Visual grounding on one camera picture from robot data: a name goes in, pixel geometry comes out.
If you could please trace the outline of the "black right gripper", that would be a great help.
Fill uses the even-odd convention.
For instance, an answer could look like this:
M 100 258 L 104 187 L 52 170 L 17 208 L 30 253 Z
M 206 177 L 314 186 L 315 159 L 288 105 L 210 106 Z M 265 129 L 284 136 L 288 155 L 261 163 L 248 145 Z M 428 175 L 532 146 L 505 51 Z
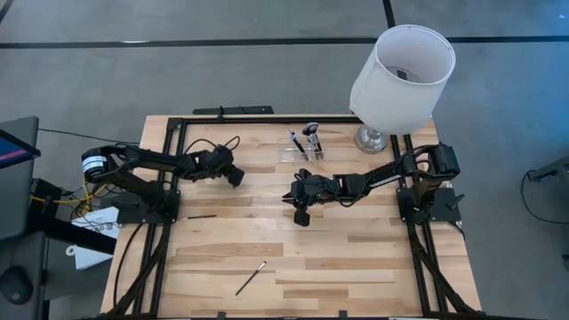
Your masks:
M 312 174 L 306 169 L 300 169 L 295 179 L 293 190 L 286 194 L 287 199 L 283 202 L 295 207 L 293 220 L 297 225 L 308 226 L 308 208 L 313 204 L 334 201 L 338 195 L 337 184 L 334 180 Z

